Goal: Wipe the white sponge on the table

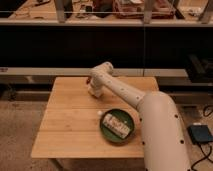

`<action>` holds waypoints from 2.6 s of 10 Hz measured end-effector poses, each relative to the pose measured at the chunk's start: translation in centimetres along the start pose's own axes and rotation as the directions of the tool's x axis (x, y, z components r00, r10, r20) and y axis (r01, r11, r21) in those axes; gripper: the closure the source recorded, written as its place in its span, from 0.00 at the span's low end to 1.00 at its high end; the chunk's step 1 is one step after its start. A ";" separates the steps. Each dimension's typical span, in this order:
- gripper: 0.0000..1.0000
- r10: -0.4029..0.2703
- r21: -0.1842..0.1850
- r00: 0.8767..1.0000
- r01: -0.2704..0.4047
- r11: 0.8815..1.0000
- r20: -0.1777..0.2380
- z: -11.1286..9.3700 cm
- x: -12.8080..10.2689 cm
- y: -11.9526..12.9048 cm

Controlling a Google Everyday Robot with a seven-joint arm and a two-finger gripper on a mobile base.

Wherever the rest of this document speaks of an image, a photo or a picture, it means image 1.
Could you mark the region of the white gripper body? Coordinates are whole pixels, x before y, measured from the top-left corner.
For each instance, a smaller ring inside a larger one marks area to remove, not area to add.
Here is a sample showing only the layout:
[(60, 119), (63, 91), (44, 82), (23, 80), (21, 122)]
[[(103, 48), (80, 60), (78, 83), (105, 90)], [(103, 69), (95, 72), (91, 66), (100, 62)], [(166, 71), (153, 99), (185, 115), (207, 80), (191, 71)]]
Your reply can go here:
[(90, 95), (94, 96), (95, 98), (99, 98), (103, 94), (101, 87), (95, 87), (91, 83), (88, 84), (88, 92), (89, 92)]

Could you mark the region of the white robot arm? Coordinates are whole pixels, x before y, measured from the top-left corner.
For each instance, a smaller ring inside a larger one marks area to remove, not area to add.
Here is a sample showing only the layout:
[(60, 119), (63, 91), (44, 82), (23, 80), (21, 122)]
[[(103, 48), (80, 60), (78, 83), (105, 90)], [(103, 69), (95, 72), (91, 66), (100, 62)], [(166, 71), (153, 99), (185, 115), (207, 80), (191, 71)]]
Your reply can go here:
[(112, 76), (113, 65), (104, 62), (90, 70), (89, 92), (100, 97), (105, 86), (134, 108), (142, 119), (146, 171), (191, 171), (177, 107), (161, 91), (144, 91)]

